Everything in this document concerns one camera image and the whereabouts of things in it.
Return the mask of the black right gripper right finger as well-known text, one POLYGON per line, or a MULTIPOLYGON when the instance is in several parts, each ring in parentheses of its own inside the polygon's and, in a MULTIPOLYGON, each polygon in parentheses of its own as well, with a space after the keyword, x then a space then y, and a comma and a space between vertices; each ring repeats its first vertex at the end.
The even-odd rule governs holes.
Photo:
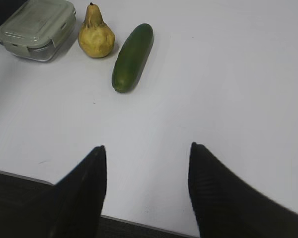
POLYGON ((298 214, 245 183, 193 142, 189 195, 202 238, 298 238, 298 214))

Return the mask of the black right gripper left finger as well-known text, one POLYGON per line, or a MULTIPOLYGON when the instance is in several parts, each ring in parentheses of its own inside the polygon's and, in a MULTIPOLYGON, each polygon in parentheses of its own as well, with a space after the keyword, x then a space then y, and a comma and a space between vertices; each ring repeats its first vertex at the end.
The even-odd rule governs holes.
POLYGON ((107 189, 106 151, 103 145, 89 154, 53 186, 53 205, 58 209, 49 238, 94 238, 107 189))

